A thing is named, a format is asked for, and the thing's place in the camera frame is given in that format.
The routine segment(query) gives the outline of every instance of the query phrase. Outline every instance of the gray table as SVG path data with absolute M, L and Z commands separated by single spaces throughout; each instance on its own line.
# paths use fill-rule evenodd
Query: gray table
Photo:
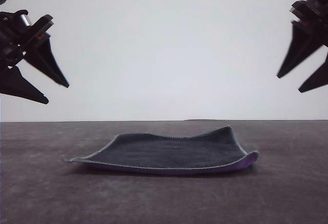
M 115 134 L 196 135 L 230 125 L 246 170 L 163 177 L 61 161 Z M 328 223 L 328 121 L 186 120 L 1 124 L 1 223 Z

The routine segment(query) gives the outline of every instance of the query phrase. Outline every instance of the table surface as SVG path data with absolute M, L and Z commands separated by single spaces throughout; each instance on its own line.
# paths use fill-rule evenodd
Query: table surface
M 249 168 L 206 176 L 102 171 L 116 134 L 196 135 L 230 125 Z M 1 123 L 1 223 L 328 223 L 328 121 Z

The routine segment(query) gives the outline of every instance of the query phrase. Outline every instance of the white backdrop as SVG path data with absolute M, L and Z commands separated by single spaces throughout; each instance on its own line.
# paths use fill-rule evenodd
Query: white backdrop
M 327 119 L 328 87 L 300 85 L 324 47 L 283 79 L 296 0 L 8 0 L 54 17 L 65 89 L 26 62 L 48 105 L 0 95 L 2 121 Z

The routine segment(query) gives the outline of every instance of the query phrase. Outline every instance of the white wall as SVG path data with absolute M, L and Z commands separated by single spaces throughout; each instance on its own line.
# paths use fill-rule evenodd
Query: white wall
M 298 87 L 321 48 L 283 79 L 296 0 L 8 0 L 54 17 L 65 89 L 20 63 L 48 105 L 0 95 L 2 121 L 327 119 L 328 86 Z

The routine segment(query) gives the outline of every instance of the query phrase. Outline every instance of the robotic arm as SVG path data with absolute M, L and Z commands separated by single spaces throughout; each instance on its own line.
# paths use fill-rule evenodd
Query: robotic arm
M 315 52 L 328 46 L 328 0 L 299 0 L 290 10 L 300 21 L 292 21 L 293 39 L 283 64 L 277 74 L 283 77 Z M 328 56 L 299 88 L 305 92 L 328 84 Z
M 47 104 L 48 99 L 23 78 L 16 66 L 22 59 L 60 85 L 69 87 L 50 48 L 46 31 L 53 25 L 50 15 L 31 24 L 27 10 L 0 12 L 0 93 Z

